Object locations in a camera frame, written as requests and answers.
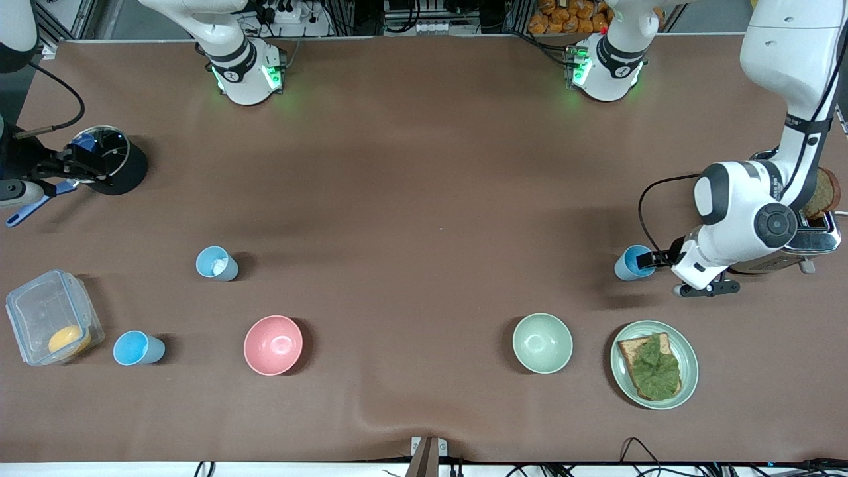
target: black cable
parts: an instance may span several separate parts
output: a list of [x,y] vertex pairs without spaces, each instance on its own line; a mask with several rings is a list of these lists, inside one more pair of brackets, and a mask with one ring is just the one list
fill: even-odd
[[319,3],[324,9],[324,14],[326,15],[327,19],[332,22],[332,25],[335,27],[336,36],[350,36],[350,29],[348,25],[344,22],[338,22],[338,20],[336,19],[336,15],[332,12],[332,9],[326,4],[326,1],[320,0]]
[[566,468],[566,466],[561,463],[546,462],[541,463],[539,467],[542,468],[543,472],[550,472],[554,477],[574,477],[572,470],[577,466],[572,465],[571,467]]
[[[416,14],[416,17],[415,17],[414,20],[412,19],[413,13]],[[386,27],[386,31],[388,31],[389,33],[406,33],[407,31],[415,28],[416,24],[418,23],[418,19],[420,19],[420,18],[421,18],[421,0],[410,0],[410,18],[408,20],[406,20],[406,25],[404,25],[404,27],[401,28],[400,30],[392,30],[391,28]]]
[[42,67],[41,67],[41,66],[39,66],[39,65],[36,65],[36,64],[35,64],[35,63],[33,63],[33,62],[30,62],[30,66],[32,66],[32,67],[33,67],[33,68],[35,68],[36,70],[39,70],[41,73],[44,73],[44,74],[45,74],[45,75],[47,75],[47,77],[48,77],[48,78],[50,78],[51,80],[56,81],[58,84],[62,85],[62,87],[64,87],[64,88],[65,88],[65,89],[67,89],[67,90],[68,90],[71,94],[73,94],[73,95],[74,95],[74,98],[76,98],[77,103],[79,103],[79,104],[80,104],[80,111],[79,111],[78,113],[76,113],[76,116],[74,116],[74,117],[73,117],[70,121],[65,121],[65,122],[60,123],[60,124],[56,124],[56,125],[53,125],[53,126],[48,126],[49,131],[56,131],[56,130],[58,130],[58,129],[63,129],[63,128],[66,128],[66,127],[68,127],[68,126],[73,126],[74,124],[76,124],[76,123],[77,123],[77,121],[79,121],[80,119],[82,119],[82,116],[86,113],[86,103],[82,100],[82,97],[80,96],[80,94],[79,94],[79,93],[77,93],[77,92],[74,90],[74,88],[70,87],[70,85],[69,85],[68,83],[66,83],[66,82],[64,82],[64,81],[62,81],[62,80],[60,80],[60,79],[59,79],[56,75],[54,75],[54,74],[53,74],[53,73],[51,73],[50,71],[45,70],[44,68],[42,68]]
[[504,30],[503,25],[504,25],[505,21],[506,21],[506,19],[503,19],[503,20],[499,21],[498,23],[496,23],[494,25],[485,25],[485,26],[483,26],[483,23],[481,21],[480,23],[477,24],[477,28],[474,31],[474,34],[476,35],[481,30],[481,27],[485,28],[485,29],[489,29],[489,28],[494,28],[495,26],[500,26],[501,27],[500,30],[503,31]]
[[[637,212],[639,213],[639,225],[642,226],[642,232],[644,232],[645,237],[648,238],[648,241],[650,242],[651,246],[654,247],[654,251],[656,252],[656,254],[659,255],[660,259],[666,265],[668,265],[669,267],[672,265],[672,263],[670,261],[668,261],[665,254],[660,252],[660,246],[657,245],[654,238],[650,236],[650,232],[648,232],[648,227],[644,224],[644,217],[642,216],[642,203],[644,202],[645,195],[647,195],[648,192],[652,188],[654,188],[654,186],[658,186],[658,185],[665,183],[665,182],[682,181],[684,179],[692,179],[692,178],[695,178],[695,177],[698,177],[698,176],[700,176],[700,174],[686,174],[685,176],[676,176],[676,177],[669,177],[669,178],[666,178],[666,179],[660,179],[659,181],[653,182],[650,186],[644,188],[644,191],[642,191],[642,195],[639,196],[639,205],[637,205]],[[636,439],[635,437],[632,437],[630,439],[635,439],[636,441],[639,442],[639,444],[642,445],[642,447],[644,447],[644,444],[642,444],[642,441],[639,441],[639,439]],[[627,449],[629,447],[630,447],[630,444],[628,443],[628,447],[625,448],[625,452],[624,452],[625,454],[627,453]]]
[[753,463],[749,463],[749,464],[748,464],[748,467],[750,467],[750,468],[754,469],[754,470],[755,470],[755,471],[756,471],[759,475],[762,475],[762,477],[772,477],[771,475],[766,474],[765,472],[763,472],[763,471],[762,471],[762,469],[760,469],[759,467],[757,467],[757,466],[756,466],[756,465],[754,465]]
[[514,469],[512,469],[507,475],[504,477],[511,477],[515,472],[521,472],[524,477],[527,477],[527,472],[524,472],[524,468],[527,465],[516,465]]
[[374,33],[371,36],[377,36],[377,33],[382,29],[382,18],[380,10],[374,6],[374,2],[368,2],[368,9],[371,11],[371,17],[374,19]]
[[651,452],[651,451],[648,449],[648,447],[644,444],[644,442],[642,442],[642,440],[641,440],[639,437],[628,437],[627,439],[625,439],[625,440],[624,440],[624,445],[623,445],[622,453],[621,453],[621,455],[618,457],[618,463],[624,463],[624,458],[628,456],[628,451],[630,450],[630,445],[631,445],[631,444],[633,444],[634,442],[638,442],[638,443],[639,443],[639,445],[640,445],[640,446],[642,446],[642,448],[644,449],[644,451],[645,451],[645,452],[648,452],[648,455],[650,456],[650,458],[654,459],[654,463],[655,463],[657,466],[659,466],[659,465],[660,465],[660,461],[658,461],[658,460],[656,459],[656,456],[654,455],[654,453],[653,453],[653,452]]
[[657,473],[668,472],[669,474],[682,475],[683,477],[704,477],[703,475],[689,474],[687,472],[680,472],[679,470],[669,469],[668,467],[662,467],[662,466],[654,467],[652,469],[641,471],[638,474],[636,474],[634,477],[645,477],[647,474],[650,474],[651,472],[657,472]]
[[[200,461],[198,463],[198,467],[194,470],[194,477],[198,477],[200,475],[200,469],[204,467],[206,461]],[[209,472],[206,473],[206,477],[212,477],[212,474],[215,473],[215,461],[209,462]]]
[[[842,28],[843,34],[845,34],[845,26]],[[845,57],[845,45],[848,45],[848,36],[842,39],[842,49],[840,50],[840,56],[836,59],[836,66],[834,67],[834,72],[830,75],[830,81],[828,81],[828,87],[824,90],[824,94],[822,95],[822,100],[818,102],[818,106],[816,107],[816,112],[812,113],[812,118],[810,118],[810,122],[816,121],[816,116],[818,113],[822,112],[822,108],[824,107],[824,103],[827,102],[828,96],[830,96],[830,90],[834,87],[834,82],[836,81],[836,76],[840,73],[840,66],[842,65],[842,59]],[[784,191],[789,191],[789,186],[792,185],[792,182],[795,180],[795,176],[798,174],[798,170],[801,168],[801,160],[804,158],[804,152],[806,151],[806,142],[809,139],[809,134],[804,135],[804,140],[801,142],[801,151],[798,154],[798,160],[795,162],[795,169],[792,171],[792,175],[789,176],[789,181],[786,183],[784,187]]]
[[525,42],[530,43],[534,47],[538,48],[538,50],[540,52],[544,53],[544,56],[547,56],[548,59],[550,59],[551,61],[553,61],[554,63],[556,63],[560,66],[579,66],[580,65],[579,63],[563,61],[559,58],[556,58],[556,56],[554,56],[554,54],[551,53],[551,51],[564,53],[566,51],[566,47],[557,47],[557,46],[554,46],[554,45],[549,45],[547,43],[541,43],[541,42],[536,40],[536,38],[533,36],[533,34],[530,34],[530,36],[527,36],[527,35],[519,32],[519,31],[515,31],[515,30],[507,30],[507,31],[504,31],[504,33],[509,33],[510,35],[518,36],[519,38],[521,38]]

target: green led light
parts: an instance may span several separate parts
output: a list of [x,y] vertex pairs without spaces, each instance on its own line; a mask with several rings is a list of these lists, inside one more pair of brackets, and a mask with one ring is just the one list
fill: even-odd
[[636,71],[633,72],[633,80],[630,82],[630,87],[636,86],[636,82],[639,81],[639,72],[642,70],[642,65],[644,65],[644,63],[639,63],[639,66],[636,67]]
[[215,68],[212,69],[212,74],[215,75],[215,80],[218,81],[218,89],[224,91],[224,85],[220,81],[220,76],[218,76],[218,71],[215,71]]
[[592,69],[592,59],[586,58],[586,61],[574,71],[574,84],[582,86],[586,82],[586,76]]
[[265,79],[268,81],[268,86],[271,87],[271,89],[277,89],[282,84],[280,81],[280,73],[276,68],[268,68],[263,65],[262,74],[265,75]]

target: light green bowl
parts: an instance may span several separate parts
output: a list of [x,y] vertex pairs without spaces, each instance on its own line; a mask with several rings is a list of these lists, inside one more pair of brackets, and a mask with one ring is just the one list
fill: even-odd
[[512,350],[525,368],[550,374],[561,370],[572,357],[572,332],[565,323],[548,313],[524,317],[512,334]]
[[[621,349],[618,347],[619,341],[641,338],[642,336],[649,336],[652,333],[668,333],[668,342],[672,346],[672,354],[680,362],[680,392],[671,399],[662,401],[650,401],[639,396],[638,391],[636,391],[636,385],[630,379],[628,365],[624,361]],[[628,395],[637,404],[649,409],[665,411],[680,406],[692,397],[695,387],[698,385],[698,358],[695,357],[695,350],[692,349],[692,345],[676,329],[665,323],[655,322],[653,320],[630,323],[622,329],[612,342],[610,364],[612,365],[612,375],[616,378],[618,387],[622,388],[624,394]]]

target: white powder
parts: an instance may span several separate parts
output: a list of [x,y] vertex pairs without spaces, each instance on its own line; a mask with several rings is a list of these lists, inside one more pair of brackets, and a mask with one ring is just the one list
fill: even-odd
[[219,258],[212,262],[212,274],[217,275],[226,268],[226,260]]

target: pink bowl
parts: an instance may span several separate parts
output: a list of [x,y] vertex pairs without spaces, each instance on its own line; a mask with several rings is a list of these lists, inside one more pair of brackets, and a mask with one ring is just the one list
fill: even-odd
[[304,337],[291,318],[264,317],[248,331],[244,338],[244,359],[263,376],[285,373],[304,350]]

